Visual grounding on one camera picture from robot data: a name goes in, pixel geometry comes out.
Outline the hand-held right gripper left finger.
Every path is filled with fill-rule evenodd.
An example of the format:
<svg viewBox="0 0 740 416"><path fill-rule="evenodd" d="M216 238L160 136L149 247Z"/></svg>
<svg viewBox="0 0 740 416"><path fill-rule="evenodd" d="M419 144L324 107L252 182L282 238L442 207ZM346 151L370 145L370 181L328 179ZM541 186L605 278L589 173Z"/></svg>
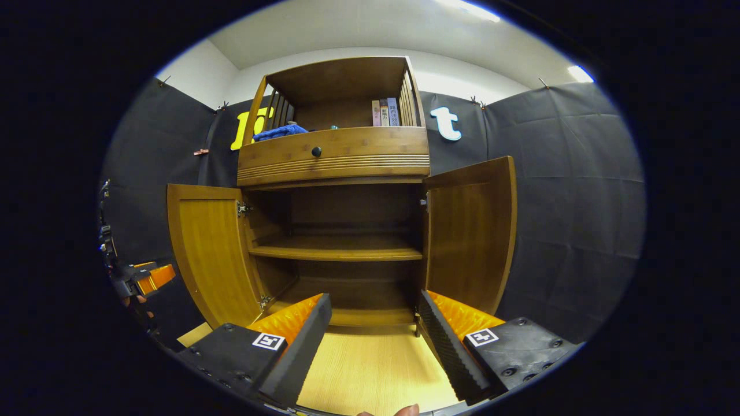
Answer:
<svg viewBox="0 0 740 416"><path fill-rule="evenodd" d="M224 323L176 357L217 389L270 408L293 408L331 319L320 293L247 327Z"/></svg>

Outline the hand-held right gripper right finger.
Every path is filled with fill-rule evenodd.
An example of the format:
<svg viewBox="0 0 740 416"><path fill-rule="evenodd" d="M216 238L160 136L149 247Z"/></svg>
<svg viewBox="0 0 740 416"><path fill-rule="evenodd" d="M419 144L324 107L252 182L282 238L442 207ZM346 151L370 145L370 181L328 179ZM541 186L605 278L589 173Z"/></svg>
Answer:
<svg viewBox="0 0 740 416"><path fill-rule="evenodd" d="M422 290L417 314L457 399L468 405L526 385L580 349L529 318L503 321L433 291Z"/></svg>

